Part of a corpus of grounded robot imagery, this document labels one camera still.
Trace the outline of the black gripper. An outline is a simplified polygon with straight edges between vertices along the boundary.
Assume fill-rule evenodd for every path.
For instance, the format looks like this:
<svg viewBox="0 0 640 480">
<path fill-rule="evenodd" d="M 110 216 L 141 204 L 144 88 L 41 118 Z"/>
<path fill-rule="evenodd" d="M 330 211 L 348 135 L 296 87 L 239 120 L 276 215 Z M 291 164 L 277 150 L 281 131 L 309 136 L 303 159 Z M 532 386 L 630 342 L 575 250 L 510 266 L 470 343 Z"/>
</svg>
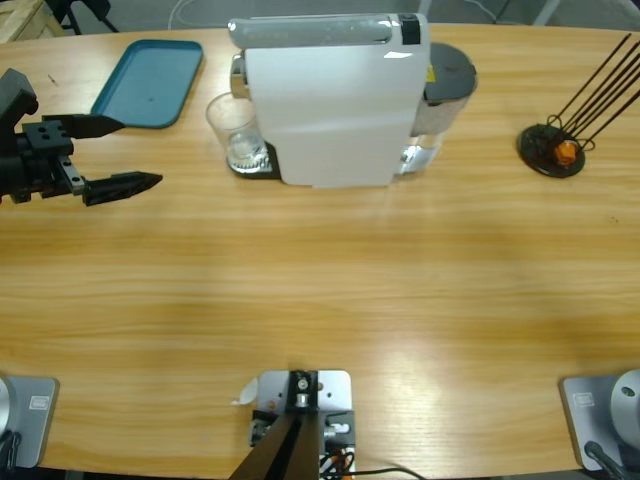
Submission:
<svg viewBox="0 0 640 480">
<path fill-rule="evenodd" d="M 126 172 L 87 181 L 83 191 L 83 177 L 71 162 L 71 138 L 100 138 L 125 125 L 97 114 L 43 115 L 42 120 L 57 122 L 28 123 L 19 133 L 11 126 L 1 128 L 1 197 L 25 203 L 33 194 L 72 194 L 94 206 L 130 198 L 163 180 L 160 174 Z"/>
</svg>

